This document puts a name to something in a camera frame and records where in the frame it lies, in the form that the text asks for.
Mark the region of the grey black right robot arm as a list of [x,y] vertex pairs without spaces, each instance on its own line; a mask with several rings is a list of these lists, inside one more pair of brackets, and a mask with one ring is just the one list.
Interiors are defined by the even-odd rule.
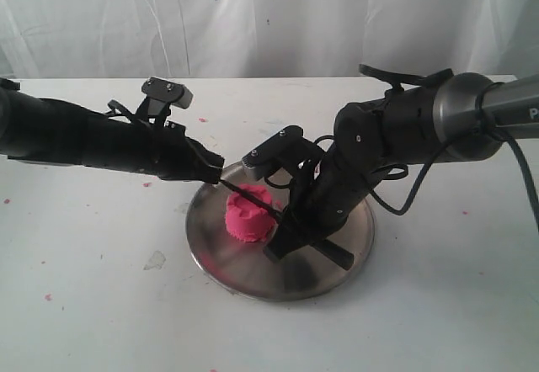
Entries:
[[384,96],[346,104],[334,120],[330,147],[307,141],[302,129],[289,126],[269,140],[275,167],[291,175],[289,202],[264,248],[279,261],[306,246],[315,247],[341,268],[353,255],[328,241],[376,186],[401,178],[420,165],[404,201],[406,213],[430,168],[439,162],[475,162],[494,155],[503,144],[512,149],[523,175],[531,207],[538,197],[530,167],[518,146],[538,136],[538,78],[495,82],[484,75],[449,69],[427,77],[362,72],[389,86]]

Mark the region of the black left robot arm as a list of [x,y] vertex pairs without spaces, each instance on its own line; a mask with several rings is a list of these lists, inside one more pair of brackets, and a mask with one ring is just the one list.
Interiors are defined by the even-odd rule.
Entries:
[[145,98],[131,112],[116,100],[99,113],[53,98],[21,93],[1,81],[1,153],[30,164],[84,166],[156,176],[165,181],[220,181],[224,159],[168,120],[187,109],[192,92],[183,84],[150,77]]

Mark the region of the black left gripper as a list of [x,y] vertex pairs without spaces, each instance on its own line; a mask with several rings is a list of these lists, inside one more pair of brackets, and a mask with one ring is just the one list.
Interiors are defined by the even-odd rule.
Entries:
[[185,127],[157,128],[143,123],[149,143],[142,173],[166,181],[201,181],[218,184],[225,159],[185,135]]

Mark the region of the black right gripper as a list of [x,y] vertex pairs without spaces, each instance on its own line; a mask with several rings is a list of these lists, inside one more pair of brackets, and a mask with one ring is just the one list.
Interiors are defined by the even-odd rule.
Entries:
[[290,220],[278,224],[264,255],[279,262],[342,228],[350,212],[379,184],[379,141],[336,136],[324,151],[301,139],[302,169],[291,184]]

